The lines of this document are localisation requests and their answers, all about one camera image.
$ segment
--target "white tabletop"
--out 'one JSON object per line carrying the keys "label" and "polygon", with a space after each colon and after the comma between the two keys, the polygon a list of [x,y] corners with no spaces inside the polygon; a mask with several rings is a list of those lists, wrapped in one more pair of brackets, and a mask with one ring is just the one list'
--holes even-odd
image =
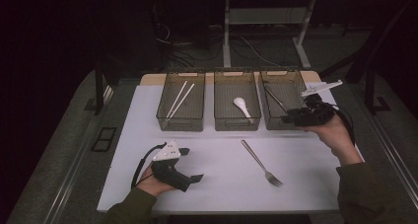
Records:
{"label": "white tabletop", "polygon": [[[152,147],[175,139],[190,148],[176,169],[186,176],[204,174],[187,192],[162,194],[154,214],[310,213],[337,210],[338,160],[312,133],[266,130],[215,131],[213,84],[206,86],[202,132],[162,131],[156,119],[162,85],[138,86],[109,169],[98,211],[107,211],[130,191],[140,159]],[[325,102],[335,104],[329,91]],[[283,185],[275,187],[241,145],[245,139],[269,172]],[[151,162],[150,155],[145,167]]]}

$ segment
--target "human hand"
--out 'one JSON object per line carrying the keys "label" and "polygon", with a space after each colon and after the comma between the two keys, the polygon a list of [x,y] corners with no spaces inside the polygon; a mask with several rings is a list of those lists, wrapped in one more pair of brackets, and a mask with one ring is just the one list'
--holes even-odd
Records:
{"label": "human hand", "polygon": [[326,124],[298,128],[316,133],[319,140],[331,149],[332,154],[338,158],[341,165],[363,162],[351,141],[347,128],[337,114]]}
{"label": "human hand", "polygon": [[165,191],[174,190],[174,187],[162,183],[154,177],[151,165],[152,163],[147,167],[147,169],[145,169],[140,179],[141,182],[138,183],[136,187],[150,193],[153,196],[159,196]]}

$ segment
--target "metal fork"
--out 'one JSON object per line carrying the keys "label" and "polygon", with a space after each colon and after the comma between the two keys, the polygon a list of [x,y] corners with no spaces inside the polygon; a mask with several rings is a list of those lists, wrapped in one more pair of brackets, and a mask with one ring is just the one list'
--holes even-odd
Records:
{"label": "metal fork", "polygon": [[249,152],[249,154],[251,154],[251,156],[255,159],[255,161],[257,161],[258,165],[260,165],[260,167],[262,168],[262,170],[264,170],[265,178],[267,178],[267,180],[270,183],[274,184],[277,187],[280,187],[283,183],[281,183],[276,177],[274,177],[273,174],[267,172],[267,170],[265,169],[264,165],[262,165],[261,161],[255,155],[255,153],[252,151],[252,149],[249,147],[249,145],[245,142],[245,140],[241,140],[241,143],[243,144],[243,146],[245,147],[245,149]]}

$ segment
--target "white chopstick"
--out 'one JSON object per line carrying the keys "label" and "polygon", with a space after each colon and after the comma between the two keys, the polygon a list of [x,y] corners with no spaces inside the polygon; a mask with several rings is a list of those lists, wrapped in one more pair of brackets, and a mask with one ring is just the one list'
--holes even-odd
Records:
{"label": "white chopstick", "polygon": [[183,86],[181,87],[180,92],[177,94],[177,97],[175,98],[175,100],[173,102],[173,105],[170,108],[169,113],[167,114],[166,118],[168,118],[170,116],[170,113],[173,111],[174,105],[177,102],[178,98],[180,97],[180,95],[181,95],[181,93],[182,93],[182,91],[183,91],[183,89],[184,89],[184,87],[185,87],[186,84],[187,84],[187,81],[184,81]]}
{"label": "white chopstick", "polygon": [[187,97],[187,95],[190,93],[191,89],[193,89],[193,87],[194,87],[194,84],[192,84],[190,86],[190,88],[187,90],[187,92],[185,93],[184,97],[181,99],[181,101],[179,102],[179,104],[177,105],[177,107],[174,109],[172,115],[169,116],[169,118],[173,117],[173,115],[175,114],[175,112],[177,112],[177,109],[181,106],[182,102]]}
{"label": "white chopstick", "polygon": [[182,99],[180,100],[180,102],[179,102],[179,103],[178,103],[178,105],[175,107],[174,111],[172,112],[172,109],[173,109],[173,107],[174,107],[175,103],[177,102],[177,99],[178,99],[178,97],[180,96],[180,94],[181,94],[181,92],[182,92],[182,90],[183,90],[183,88],[184,88],[184,86],[185,86],[185,83],[186,83],[186,82],[187,82],[187,81],[185,81],[185,82],[184,82],[184,84],[183,84],[183,86],[182,86],[182,88],[181,88],[180,92],[179,92],[179,93],[178,93],[178,95],[177,95],[177,98],[175,99],[175,101],[174,101],[174,103],[173,103],[172,108],[171,108],[171,109],[170,109],[170,111],[169,111],[169,114],[167,114],[166,120],[165,120],[165,121],[164,121],[164,123],[163,123],[163,128],[167,126],[167,124],[169,123],[169,120],[170,120],[170,119],[174,116],[174,114],[177,112],[177,109],[181,106],[181,104],[183,103],[183,101],[185,100],[185,98],[188,96],[188,94],[190,93],[190,91],[193,89],[194,84],[192,84],[192,85],[190,86],[190,88],[187,90],[187,92],[185,93],[185,95],[182,97]]}

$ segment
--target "sleeve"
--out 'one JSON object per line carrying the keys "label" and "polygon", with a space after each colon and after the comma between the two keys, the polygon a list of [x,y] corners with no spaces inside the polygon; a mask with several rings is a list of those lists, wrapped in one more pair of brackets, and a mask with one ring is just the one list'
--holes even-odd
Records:
{"label": "sleeve", "polygon": [[157,198],[139,188],[133,188],[126,198],[108,210],[103,224],[148,224]]}
{"label": "sleeve", "polygon": [[337,172],[338,204],[347,223],[408,223],[395,209],[395,196],[378,182],[366,163],[339,167]]}

